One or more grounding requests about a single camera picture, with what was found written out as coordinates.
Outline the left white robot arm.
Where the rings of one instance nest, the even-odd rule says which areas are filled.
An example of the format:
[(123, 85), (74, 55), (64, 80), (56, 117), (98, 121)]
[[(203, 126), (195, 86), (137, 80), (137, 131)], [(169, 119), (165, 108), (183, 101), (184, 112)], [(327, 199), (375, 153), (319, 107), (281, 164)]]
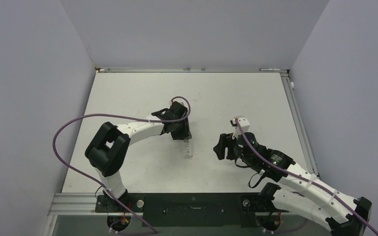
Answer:
[(127, 192), (120, 169), (125, 161), (128, 148), (144, 139), (170, 134), (173, 140), (191, 139), (188, 116), (190, 105), (173, 101), (169, 108), (151, 113), (134, 122), (101, 125), (85, 150), (85, 156), (96, 169), (108, 205), (114, 211), (122, 211), (127, 205)]

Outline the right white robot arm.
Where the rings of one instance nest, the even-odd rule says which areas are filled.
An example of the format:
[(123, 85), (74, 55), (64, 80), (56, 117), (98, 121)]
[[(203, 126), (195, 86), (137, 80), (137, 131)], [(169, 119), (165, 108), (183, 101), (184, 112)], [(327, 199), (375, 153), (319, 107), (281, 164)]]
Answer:
[(314, 221), (333, 236), (361, 236), (372, 203), (330, 187), (281, 151), (259, 144), (251, 132), (221, 134), (213, 148), (219, 160), (242, 160), (260, 179), (270, 178), (259, 193), (264, 210), (286, 210)]

